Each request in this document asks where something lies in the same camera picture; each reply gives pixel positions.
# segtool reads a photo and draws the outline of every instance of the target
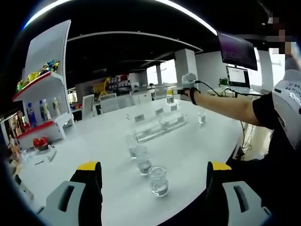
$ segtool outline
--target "chair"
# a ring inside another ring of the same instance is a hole
[[[98,102],[101,102],[101,101],[103,101],[103,100],[107,100],[107,99],[110,99],[110,98],[115,98],[115,97],[116,97],[116,93],[103,95],[103,96],[100,96],[100,97],[98,98]]]
[[[100,102],[102,113],[108,113],[118,110],[117,98],[109,98]]]
[[[86,118],[93,117],[93,102],[94,102],[94,94],[87,95],[83,97],[83,106],[81,109],[81,118],[82,120]]]
[[[118,103],[119,109],[131,107],[131,106],[135,105],[134,100],[131,95],[117,97],[117,103]]]
[[[163,99],[166,97],[167,86],[155,88],[155,100]]]

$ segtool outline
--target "glass beaker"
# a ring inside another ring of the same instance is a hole
[[[134,148],[134,155],[136,156],[137,166],[142,175],[147,175],[151,168],[151,161],[147,154],[147,147],[136,146]]]
[[[134,134],[129,134],[126,136],[126,140],[127,140],[127,148],[130,152],[130,155],[133,159],[135,159],[136,155],[135,155],[134,149],[137,145],[137,139],[135,138]]]
[[[151,180],[151,191],[156,196],[164,196],[168,192],[168,180],[166,179],[166,169],[163,167],[152,167],[149,171]]]

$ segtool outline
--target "computer screen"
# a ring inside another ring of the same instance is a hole
[[[222,61],[257,71],[257,61],[252,43],[235,35],[218,33]]]
[[[250,88],[249,73],[246,69],[226,66],[230,86]]]

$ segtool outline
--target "window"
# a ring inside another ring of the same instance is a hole
[[[161,63],[160,68],[162,83],[177,83],[174,60]]]
[[[241,66],[237,66],[237,68],[248,70],[250,85],[262,86],[262,73],[261,73],[261,64],[260,64],[258,49],[254,48],[254,51],[255,51],[255,56],[257,61],[257,71]]]
[[[157,85],[158,84],[158,77],[157,77],[157,67],[149,67],[146,69],[146,74],[147,74],[147,82],[150,84]]]
[[[285,55],[278,54],[273,49],[269,49],[269,56],[271,57],[272,70],[273,70],[273,82],[276,85],[283,79],[285,73]]]

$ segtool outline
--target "white bottle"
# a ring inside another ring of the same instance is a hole
[[[42,100],[42,106],[43,106],[43,108],[44,108],[44,117],[45,117],[45,121],[51,120],[51,115],[50,115],[50,112],[49,112],[49,108],[48,108],[46,99],[43,99],[43,100]]]
[[[55,110],[56,116],[60,116],[61,113],[60,113],[59,104],[58,104],[58,101],[56,98],[53,99],[52,105]]]

